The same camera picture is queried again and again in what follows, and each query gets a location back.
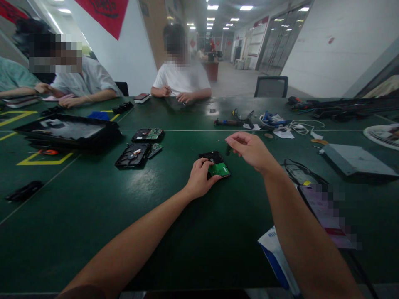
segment ceiling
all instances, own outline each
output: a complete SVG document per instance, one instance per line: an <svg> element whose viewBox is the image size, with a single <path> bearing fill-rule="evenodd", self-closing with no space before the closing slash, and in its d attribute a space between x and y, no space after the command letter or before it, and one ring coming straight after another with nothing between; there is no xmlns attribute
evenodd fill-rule
<svg viewBox="0 0 399 299"><path fill-rule="evenodd" d="M194 23L198 33L212 32L214 35L223 31L227 23L234 24L229 31L241 29L249 22L255 22L268 11L287 2L288 0L182 0L187 23ZM217 10L208 10L208 5L218 5ZM249 11L240 10L243 5L252 5ZM212 30L207 30L207 17L215 18ZM239 18L239 21L231 22L231 18Z"/></svg>

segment light green shirt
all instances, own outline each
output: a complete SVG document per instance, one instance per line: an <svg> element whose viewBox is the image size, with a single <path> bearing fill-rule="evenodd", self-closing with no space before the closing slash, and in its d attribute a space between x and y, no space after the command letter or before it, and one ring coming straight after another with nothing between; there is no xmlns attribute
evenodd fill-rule
<svg viewBox="0 0 399 299"><path fill-rule="evenodd" d="M0 92L19 87L34 89L40 81L29 70L17 62L0 57Z"/></svg>

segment forearm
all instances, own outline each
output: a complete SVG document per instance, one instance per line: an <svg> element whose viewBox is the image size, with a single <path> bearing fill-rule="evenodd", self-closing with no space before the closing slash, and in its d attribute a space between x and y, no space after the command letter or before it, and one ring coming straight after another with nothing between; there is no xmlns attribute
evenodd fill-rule
<svg viewBox="0 0 399 299"><path fill-rule="evenodd" d="M264 174L264 182L281 248L304 297L363 298L335 244L283 169Z"/></svg>
<svg viewBox="0 0 399 299"><path fill-rule="evenodd" d="M141 217L108 243L62 292L94 285L114 299L140 271L191 200L180 191Z"/></svg>
<svg viewBox="0 0 399 299"><path fill-rule="evenodd" d="M151 87L151 95L156 98L163 98L162 90L156 87Z"/></svg>
<svg viewBox="0 0 399 299"><path fill-rule="evenodd" d="M31 95L31 94L35 94L36 91L34 88L29 88L29 87L19 87L16 89L12 89L9 91L3 91L0 92L0 97L5 97L5 96L20 96L23 94L26 95Z"/></svg>
<svg viewBox="0 0 399 299"><path fill-rule="evenodd" d="M113 98L116 98L116 92L113 89L104 89L87 96L87 99L89 99L91 102L104 102Z"/></svg>
<svg viewBox="0 0 399 299"><path fill-rule="evenodd" d="M212 96L212 89L204 88L199 91L193 92L192 94L193 94L195 100L210 98Z"/></svg>

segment gray metal box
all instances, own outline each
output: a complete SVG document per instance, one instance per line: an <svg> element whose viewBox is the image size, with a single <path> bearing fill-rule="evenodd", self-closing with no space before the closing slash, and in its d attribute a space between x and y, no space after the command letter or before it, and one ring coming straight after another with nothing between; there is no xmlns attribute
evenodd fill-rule
<svg viewBox="0 0 399 299"><path fill-rule="evenodd" d="M323 147L323 150L346 176L361 174L399 177L392 168L385 165L362 147L327 144Z"/></svg>

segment white t-shirt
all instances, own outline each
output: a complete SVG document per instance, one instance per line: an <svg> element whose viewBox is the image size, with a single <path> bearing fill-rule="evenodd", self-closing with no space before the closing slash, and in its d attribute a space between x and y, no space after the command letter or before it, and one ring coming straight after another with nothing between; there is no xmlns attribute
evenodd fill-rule
<svg viewBox="0 0 399 299"><path fill-rule="evenodd" d="M211 88L204 67L197 61L187 66L178 66L173 61L166 61L158 71L153 87L169 86L175 95L182 92L196 92Z"/></svg>

